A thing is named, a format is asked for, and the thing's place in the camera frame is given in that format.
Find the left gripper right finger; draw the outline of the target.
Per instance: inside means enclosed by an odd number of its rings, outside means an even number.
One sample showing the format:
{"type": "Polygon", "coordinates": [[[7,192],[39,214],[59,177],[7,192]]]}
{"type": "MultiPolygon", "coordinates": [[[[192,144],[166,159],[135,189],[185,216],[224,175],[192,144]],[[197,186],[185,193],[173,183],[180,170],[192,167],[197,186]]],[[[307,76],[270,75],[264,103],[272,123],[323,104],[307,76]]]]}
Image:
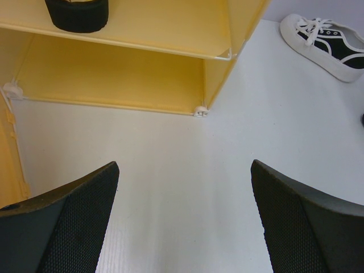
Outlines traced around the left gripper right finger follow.
{"type": "Polygon", "coordinates": [[[273,272],[363,272],[363,205],[258,160],[251,184],[273,272]]]}

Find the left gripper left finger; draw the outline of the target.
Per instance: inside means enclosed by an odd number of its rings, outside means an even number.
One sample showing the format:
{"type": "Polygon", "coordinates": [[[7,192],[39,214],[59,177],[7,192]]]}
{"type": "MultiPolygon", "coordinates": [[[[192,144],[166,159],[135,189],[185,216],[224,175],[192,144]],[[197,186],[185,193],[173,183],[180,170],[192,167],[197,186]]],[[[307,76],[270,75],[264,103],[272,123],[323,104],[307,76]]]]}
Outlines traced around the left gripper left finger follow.
{"type": "Polygon", "coordinates": [[[1,208],[1,272],[95,272],[118,180],[110,162],[1,208]]]}

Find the yellow cabinet door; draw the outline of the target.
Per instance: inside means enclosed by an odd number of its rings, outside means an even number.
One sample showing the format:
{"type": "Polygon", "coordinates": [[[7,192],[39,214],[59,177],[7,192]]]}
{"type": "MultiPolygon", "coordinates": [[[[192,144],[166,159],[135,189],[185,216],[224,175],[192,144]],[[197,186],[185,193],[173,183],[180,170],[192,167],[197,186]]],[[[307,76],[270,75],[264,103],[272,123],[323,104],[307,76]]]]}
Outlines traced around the yellow cabinet door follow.
{"type": "Polygon", "coordinates": [[[15,116],[10,103],[1,96],[1,207],[26,200],[30,187],[24,178],[20,159],[15,116]]]}

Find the gold loafer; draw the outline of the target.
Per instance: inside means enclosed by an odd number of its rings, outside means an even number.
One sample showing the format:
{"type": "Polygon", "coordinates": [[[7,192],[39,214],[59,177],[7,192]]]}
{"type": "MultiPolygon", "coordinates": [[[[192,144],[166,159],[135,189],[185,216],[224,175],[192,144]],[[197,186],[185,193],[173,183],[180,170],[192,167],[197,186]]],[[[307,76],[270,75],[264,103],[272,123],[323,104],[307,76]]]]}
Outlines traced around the gold loafer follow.
{"type": "Polygon", "coordinates": [[[53,25],[64,31],[88,34],[101,30],[108,22],[108,0],[45,0],[45,4],[53,25]]]}

